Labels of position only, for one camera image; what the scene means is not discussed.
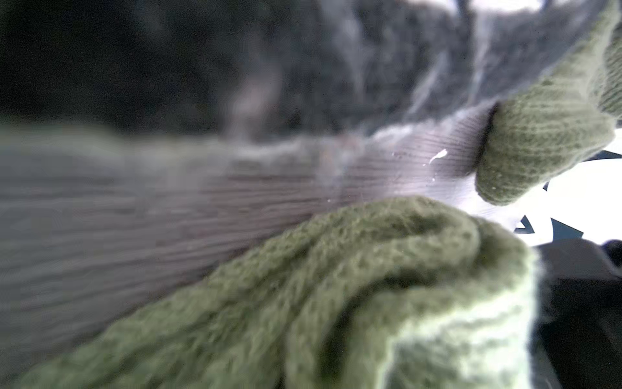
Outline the green knitted scarf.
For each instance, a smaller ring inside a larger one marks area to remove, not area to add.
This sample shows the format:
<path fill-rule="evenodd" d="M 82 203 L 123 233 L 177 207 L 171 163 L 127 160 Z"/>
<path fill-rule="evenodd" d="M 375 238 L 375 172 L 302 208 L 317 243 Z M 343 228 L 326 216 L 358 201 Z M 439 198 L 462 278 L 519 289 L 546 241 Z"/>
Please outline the green knitted scarf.
<path fill-rule="evenodd" d="M 539 256 L 423 197 L 314 217 L 16 388 L 528 388 Z"/>
<path fill-rule="evenodd" d="M 515 203 L 603 150 L 621 120 L 621 3 L 548 75 L 492 115 L 476 190 L 489 204 Z"/>

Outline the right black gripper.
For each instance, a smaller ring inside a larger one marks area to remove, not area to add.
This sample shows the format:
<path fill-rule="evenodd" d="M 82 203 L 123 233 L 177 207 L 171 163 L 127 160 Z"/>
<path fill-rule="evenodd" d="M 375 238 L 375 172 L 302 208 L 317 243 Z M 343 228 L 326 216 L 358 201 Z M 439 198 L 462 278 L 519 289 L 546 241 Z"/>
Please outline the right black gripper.
<path fill-rule="evenodd" d="M 538 248 L 545 276 L 532 356 L 537 388 L 621 386 L 621 242 Z"/>

